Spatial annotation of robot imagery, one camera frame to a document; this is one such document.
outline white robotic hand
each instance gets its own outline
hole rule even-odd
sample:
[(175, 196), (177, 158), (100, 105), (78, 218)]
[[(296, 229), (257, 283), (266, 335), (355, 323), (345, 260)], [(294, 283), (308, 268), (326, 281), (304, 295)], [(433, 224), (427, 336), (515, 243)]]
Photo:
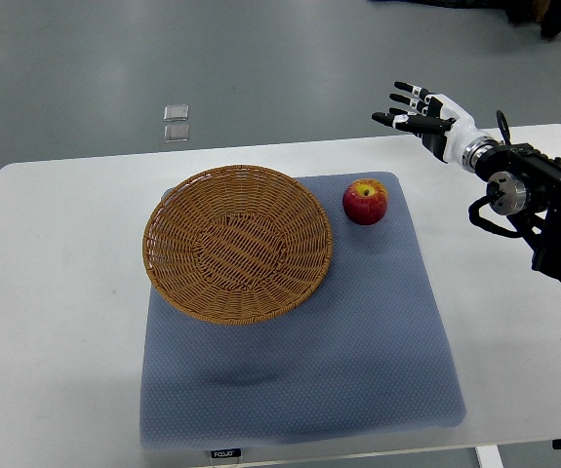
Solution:
[(474, 172), (477, 159), (497, 144), (477, 130), (473, 117), (445, 95), (400, 81), (395, 82), (395, 88), (412, 97), (391, 94), (390, 98), (413, 110), (391, 107), (388, 113), (376, 112), (372, 118), (388, 127), (412, 132), (441, 161), (456, 162)]

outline apple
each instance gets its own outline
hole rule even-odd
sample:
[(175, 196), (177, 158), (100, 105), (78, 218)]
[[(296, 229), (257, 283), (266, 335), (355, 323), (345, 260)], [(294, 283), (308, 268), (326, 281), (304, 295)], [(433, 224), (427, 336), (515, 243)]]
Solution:
[(379, 180), (359, 178), (345, 189), (342, 208), (356, 224), (375, 224), (388, 208), (388, 190)]

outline wicker basket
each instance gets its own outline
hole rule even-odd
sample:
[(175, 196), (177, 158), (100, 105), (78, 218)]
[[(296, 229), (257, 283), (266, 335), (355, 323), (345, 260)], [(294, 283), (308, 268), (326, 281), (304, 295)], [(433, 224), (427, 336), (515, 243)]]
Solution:
[(287, 175), (226, 166), (185, 180), (156, 207), (143, 236), (154, 288), (196, 319), (246, 325), (304, 302), (332, 259), (330, 222)]

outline basket rim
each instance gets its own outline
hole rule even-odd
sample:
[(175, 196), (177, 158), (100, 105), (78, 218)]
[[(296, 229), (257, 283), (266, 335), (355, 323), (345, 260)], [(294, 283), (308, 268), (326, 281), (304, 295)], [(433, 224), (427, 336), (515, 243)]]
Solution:
[[(309, 287), (305, 292), (301, 295), (297, 295), (293, 300), (291, 300), (288, 304), (269, 311), (265, 314), (255, 315), (252, 317), (248, 317), (245, 319), (217, 319), (215, 317), (208, 317), (201, 313), (196, 313), (195, 311), (188, 310), (186, 307), (183, 307), (181, 304), (178, 304), (173, 298), (170, 292), (161, 284), (157, 276), (155, 275), (154, 268), (150, 264), (149, 260), (149, 251), (148, 251), (148, 241), (150, 241), (149, 232), (152, 226), (155, 224), (156, 217), (160, 211), (162, 211), (165, 207), (168, 206), (169, 201), (172, 199), (173, 195), (181, 191), (187, 185), (191, 185), (195, 183), (196, 180), (203, 178), (205, 176), (212, 176), (215, 173), (226, 173), (226, 172), (233, 172), (233, 171), (256, 171), (262, 173), (268, 173), (270, 175), (274, 175), (279, 177), (280, 179), (284, 180), (285, 182), (290, 183), (295, 189), (297, 189), (302, 195), (305, 195), (310, 203), (312, 203), (313, 208), (319, 213), (320, 219), (323, 221), (324, 229), (325, 229), (325, 236), (327, 239), (326, 242), (326, 249), (324, 260), (319, 270), (317, 277), (311, 282)], [(324, 210), (323, 206), (317, 199), (317, 197), (312, 194), (310, 190), (308, 190), (302, 183), (298, 180), (294, 179), (293, 177), (281, 173), (279, 171), (266, 168), (263, 166), (256, 166), (256, 165), (228, 165), (228, 166), (220, 166), (216, 168), (211, 168), (205, 171), (202, 171), (198, 174), (192, 175), (187, 179), (183, 180), (174, 188), (168, 190), (164, 196), (162, 197), (161, 201), (157, 204), (157, 206), (152, 211), (150, 218), (145, 226), (143, 231), (143, 245), (142, 245), (142, 256), (143, 256), (143, 265), (145, 267), (145, 271), (150, 279), (152, 287), (157, 290), (164, 300), (166, 300), (170, 305), (175, 307), (177, 310), (182, 312), (189, 317), (193, 317), (198, 320), (202, 320), (204, 322), (210, 322), (216, 325), (250, 325), (254, 323), (259, 323), (263, 321), (267, 321), (283, 315), (302, 303), (304, 303), (319, 287), (321, 282), (326, 277), (330, 265), (332, 263), (332, 254), (334, 250), (334, 242), (333, 242), (333, 233), (332, 227), (330, 225), (330, 220), (328, 219), (328, 215)]]

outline white table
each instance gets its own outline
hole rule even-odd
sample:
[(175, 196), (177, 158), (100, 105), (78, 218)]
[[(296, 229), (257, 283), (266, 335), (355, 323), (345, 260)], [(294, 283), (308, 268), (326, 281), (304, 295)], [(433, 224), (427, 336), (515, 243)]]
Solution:
[[(512, 141), (561, 156), (559, 125), (514, 128)], [(3, 169), (0, 467), (210, 465), (204, 452), (140, 447), (141, 236), (167, 188), (228, 164), (399, 177), (467, 407), (458, 427), (246, 448), (242, 466), (561, 438), (561, 284), (530, 270), (522, 240), (468, 222), (485, 190), (478, 177), (413, 136), (389, 136)]]

